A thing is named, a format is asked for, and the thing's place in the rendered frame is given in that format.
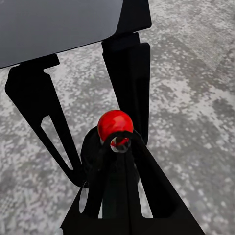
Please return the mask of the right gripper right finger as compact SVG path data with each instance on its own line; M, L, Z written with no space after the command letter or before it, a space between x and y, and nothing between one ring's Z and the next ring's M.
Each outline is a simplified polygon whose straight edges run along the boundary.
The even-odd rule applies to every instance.
M142 139L123 131L130 235L206 235ZM142 216L137 167L153 218Z

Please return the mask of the insectifuge atomizer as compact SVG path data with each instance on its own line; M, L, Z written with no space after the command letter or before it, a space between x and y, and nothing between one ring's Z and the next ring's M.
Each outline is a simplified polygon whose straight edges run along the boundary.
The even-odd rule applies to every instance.
M134 129L130 116L121 110L110 110L104 113L98 122L98 125L92 128L85 136L81 149L81 162L85 175L89 173L101 147L106 138L118 131L129 131L141 135ZM98 218L114 218L116 217L116 198L117 198L117 161L111 164L104 196L99 211ZM140 176L135 167L137 184L139 184Z

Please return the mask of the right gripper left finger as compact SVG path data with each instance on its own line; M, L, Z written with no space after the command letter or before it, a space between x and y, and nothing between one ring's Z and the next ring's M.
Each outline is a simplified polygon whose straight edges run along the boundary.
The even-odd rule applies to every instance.
M114 161L117 161L116 217L98 218ZM106 138L56 235L130 235L122 131Z

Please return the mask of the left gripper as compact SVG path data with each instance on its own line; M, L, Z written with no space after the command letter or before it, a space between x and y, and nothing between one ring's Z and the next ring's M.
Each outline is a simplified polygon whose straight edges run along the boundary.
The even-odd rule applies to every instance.
M150 45L140 42L137 31L151 26L148 0L123 0L116 32L101 42L102 56L120 110L130 116L145 146L149 125ZM10 69L5 92L64 173L73 184L81 187L86 175L51 77L43 71L59 64L56 53L21 62ZM69 169L41 127L47 115L54 124L73 170Z

